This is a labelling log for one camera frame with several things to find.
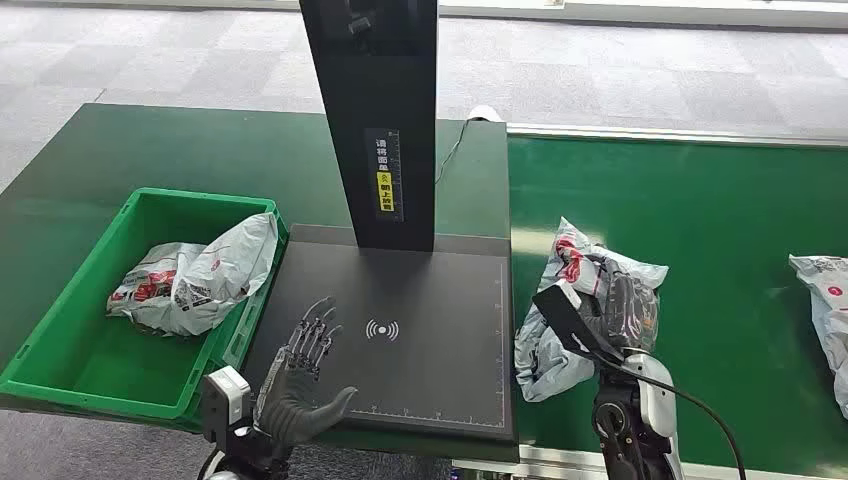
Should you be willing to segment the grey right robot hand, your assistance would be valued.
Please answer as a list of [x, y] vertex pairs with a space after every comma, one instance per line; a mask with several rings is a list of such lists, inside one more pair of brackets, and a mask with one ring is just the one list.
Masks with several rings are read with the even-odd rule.
[[609, 257], [591, 255], [598, 270], [594, 294], [580, 293], [579, 313], [588, 326], [617, 349], [654, 351], [659, 298], [654, 289]]

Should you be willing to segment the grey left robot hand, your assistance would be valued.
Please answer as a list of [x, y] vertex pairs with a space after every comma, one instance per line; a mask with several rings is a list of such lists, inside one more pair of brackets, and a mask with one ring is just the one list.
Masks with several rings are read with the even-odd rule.
[[313, 403], [321, 363], [342, 330], [332, 296], [316, 301], [277, 351], [260, 388], [253, 424], [268, 435], [277, 455], [330, 429], [345, 416], [358, 393], [346, 386], [320, 406]]

